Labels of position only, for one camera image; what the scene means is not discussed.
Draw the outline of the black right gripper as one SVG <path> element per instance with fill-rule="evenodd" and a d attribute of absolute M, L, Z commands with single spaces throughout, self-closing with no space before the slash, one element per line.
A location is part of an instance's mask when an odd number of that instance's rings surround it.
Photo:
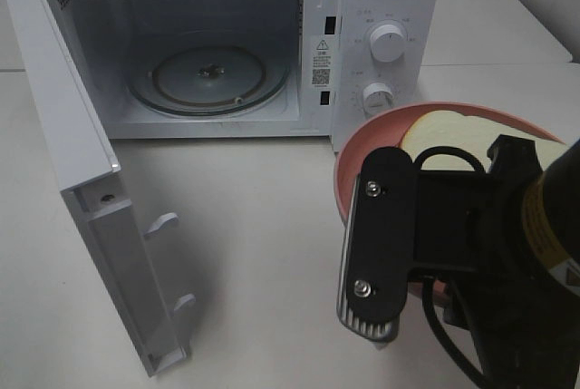
<path fill-rule="evenodd" d="M 525 188 L 541 173 L 537 144 L 500 134 L 489 166 L 470 151 L 440 145 L 414 160 L 415 238 L 410 280 L 469 285 L 526 285 L 536 265 L 520 215 Z"/>

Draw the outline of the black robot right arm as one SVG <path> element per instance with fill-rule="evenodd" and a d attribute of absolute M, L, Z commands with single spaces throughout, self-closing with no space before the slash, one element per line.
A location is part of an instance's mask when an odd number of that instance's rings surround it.
<path fill-rule="evenodd" d="M 421 170 L 436 155 L 467 171 Z M 431 331 L 479 388 L 572 388 L 579 371 L 579 149 L 542 169 L 530 140 L 500 135 L 490 166 L 423 151 L 414 277 Z"/>

